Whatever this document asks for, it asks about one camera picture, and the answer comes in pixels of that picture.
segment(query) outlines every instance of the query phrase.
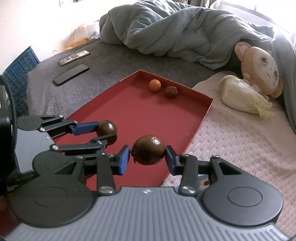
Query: brown round fruit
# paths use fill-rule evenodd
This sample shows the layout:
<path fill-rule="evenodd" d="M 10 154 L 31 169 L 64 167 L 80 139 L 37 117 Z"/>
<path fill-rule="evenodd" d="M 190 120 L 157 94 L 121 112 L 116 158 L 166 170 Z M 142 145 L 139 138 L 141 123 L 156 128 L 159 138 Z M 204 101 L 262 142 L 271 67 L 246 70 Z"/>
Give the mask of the brown round fruit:
<path fill-rule="evenodd" d="M 105 136 L 109 134 L 117 134 L 117 127 L 116 125 L 109 121 L 103 120 L 99 123 L 99 126 L 96 128 L 97 136 Z"/>
<path fill-rule="evenodd" d="M 142 165 L 159 163 L 165 155 L 165 144 L 154 135 L 143 136 L 134 143 L 131 155 Z"/>
<path fill-rule="evenodd" d="M 151 80 L 149 82 L 149 88 L 152 91 L 159 91 L 161 88 L 161 83 L 158 80 Z"/>
<path fill-rule="evenodd" d="M 178 89 L 174 86 L 169 86 L 165 89 L 165 95 L 169 98 L 173 98 L 178 94 Z"/>

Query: blue basket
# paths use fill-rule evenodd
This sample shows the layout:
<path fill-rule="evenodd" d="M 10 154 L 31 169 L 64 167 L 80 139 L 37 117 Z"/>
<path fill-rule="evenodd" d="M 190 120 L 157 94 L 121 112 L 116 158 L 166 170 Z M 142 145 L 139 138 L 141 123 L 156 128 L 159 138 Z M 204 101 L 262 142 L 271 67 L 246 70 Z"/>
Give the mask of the blue basket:
<path fill-rule="evenodd" d="M 27 78 L 26 75 L 33 70 L 40 61 L 31 46 L 18 56 L 3 72 L 3 77 L 10 84 L 17 110 L 17 116 L 28 115 L 27 105 Z"/>

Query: red tray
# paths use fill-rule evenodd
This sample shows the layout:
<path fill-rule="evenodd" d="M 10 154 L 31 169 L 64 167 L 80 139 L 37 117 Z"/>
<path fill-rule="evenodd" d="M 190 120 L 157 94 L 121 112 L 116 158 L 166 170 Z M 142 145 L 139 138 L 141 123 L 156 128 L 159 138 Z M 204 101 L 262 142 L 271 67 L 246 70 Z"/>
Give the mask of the red tray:
<path fill-rule="evenodd" d="M 162 88 L 150 91 L 148 84 L 158 79 Z M 168 99 L 164 88 L 175 86 L 178 95 Z M 123 145 L 132 147 L 140 137 L 156 135 L 177 153 L 184 153 L 204 120 L 213 99 L 171 80 L 144 71 L 126 77 L 69 117 L 78 122 L 111 120 L 117 126 L 117 141 L 106 153 L 118 153 Z M 67 134 L 55 140 L 57 144 L 82 144 L 95 133 L 74 136 Z M 165 160 L 152 166 L 142 166 L 131 160 L 123 176 L 114 176 L 117 189 L 121 186 L 159 186 L 168 175 Z M 96 176 L 87 181 L 96 190 Z"/>

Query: stuffed animal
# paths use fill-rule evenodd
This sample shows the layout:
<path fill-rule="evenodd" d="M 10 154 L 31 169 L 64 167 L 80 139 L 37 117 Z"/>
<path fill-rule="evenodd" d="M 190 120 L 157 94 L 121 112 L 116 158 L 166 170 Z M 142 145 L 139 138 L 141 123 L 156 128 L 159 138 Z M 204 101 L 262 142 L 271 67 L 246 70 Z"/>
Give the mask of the stuffed animal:
<path fill-rule="evenodd" d="M 254 88 L 265 99 L 268 95 L 277 98 L 283 91 L 283 82 L 279 78 L 279 71 L 271 51 L 252 47 L 248 43 L 239 42 L 234 51 L 242 62 L 243 81 Z"/>

